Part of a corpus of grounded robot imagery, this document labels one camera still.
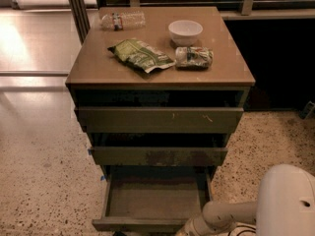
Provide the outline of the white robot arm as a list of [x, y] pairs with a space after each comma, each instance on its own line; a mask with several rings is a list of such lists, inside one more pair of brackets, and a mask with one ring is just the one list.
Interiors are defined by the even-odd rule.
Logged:
[[315, 177], [288, 164], [270, 168], [260, 182], [258, 200], [228, 204], [211, 201], [175, 236], [212, 236], [252, 224], [257, 236], [315, 236]]

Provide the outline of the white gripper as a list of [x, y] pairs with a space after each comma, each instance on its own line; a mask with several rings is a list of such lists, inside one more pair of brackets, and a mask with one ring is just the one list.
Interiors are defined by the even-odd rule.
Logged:
[[199, 214], [190, 218], [175, 233], [175, 236], [215, 236], [230, 232], [235, 228], [236, 222], [231, 218]]

